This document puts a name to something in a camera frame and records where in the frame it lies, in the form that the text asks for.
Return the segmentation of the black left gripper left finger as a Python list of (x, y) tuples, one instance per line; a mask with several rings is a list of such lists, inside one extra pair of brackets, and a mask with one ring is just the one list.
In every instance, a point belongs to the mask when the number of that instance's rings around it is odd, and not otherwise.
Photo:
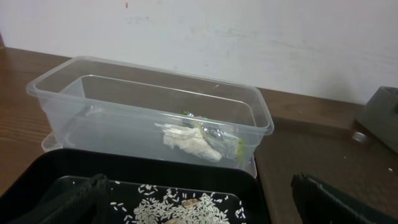
[(11, 224), (106, 223), (110, 203), (109, 179), (96, 174), (45, 204), (13, 219)]

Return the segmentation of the white tissue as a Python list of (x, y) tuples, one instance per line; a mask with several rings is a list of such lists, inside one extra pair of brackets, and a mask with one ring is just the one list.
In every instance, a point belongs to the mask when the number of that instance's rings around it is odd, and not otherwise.
[(174, 124), (155, 123), (154, 125), (162, 130), (164, 134), (163, 143), (170, 148), (178, 146), (186, 153), (193, 154), (210, 162), (221, 160), (222, 155), (205, 141), (198, 128), (189, 128)]

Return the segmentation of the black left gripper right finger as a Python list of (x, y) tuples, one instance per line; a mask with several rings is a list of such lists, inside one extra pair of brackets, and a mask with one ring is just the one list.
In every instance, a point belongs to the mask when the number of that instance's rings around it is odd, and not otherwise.
[(397, 224), (397, 219), (373, 209), (332, 185), (300, 172), (290, 184), (304, 224)]

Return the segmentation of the green snack wrapper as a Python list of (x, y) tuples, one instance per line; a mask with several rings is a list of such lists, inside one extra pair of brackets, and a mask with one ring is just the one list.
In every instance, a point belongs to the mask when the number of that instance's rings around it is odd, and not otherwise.
[(234, 159), (239, 165), (244, 164), (245, 140), (243, 138), (229, 134), (215, 124), (205, 124), (202, 121), (193, 120), (185, 123), (185, 126), (198, 128), (203, 139), (223, 157)]

